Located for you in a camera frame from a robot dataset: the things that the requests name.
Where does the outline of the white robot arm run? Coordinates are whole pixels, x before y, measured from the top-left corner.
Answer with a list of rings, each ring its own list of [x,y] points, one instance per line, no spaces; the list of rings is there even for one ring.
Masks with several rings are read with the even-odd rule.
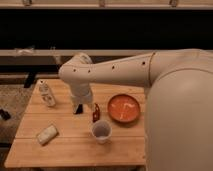
[[[79,53],[59,77],[77,104],[92,101],[92,83],[147,87],[147,171],[213,171],[212,51],[154,51],[96,64]]]

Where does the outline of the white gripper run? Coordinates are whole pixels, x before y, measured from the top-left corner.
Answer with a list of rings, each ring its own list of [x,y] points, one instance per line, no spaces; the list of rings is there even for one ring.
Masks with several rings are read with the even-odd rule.
[[[91,110],[94,110],[93,93],[89,84],[71,84],[71,99],[75,106],[78,106],[75,114],[83,113],[83,105],[87,104]]]

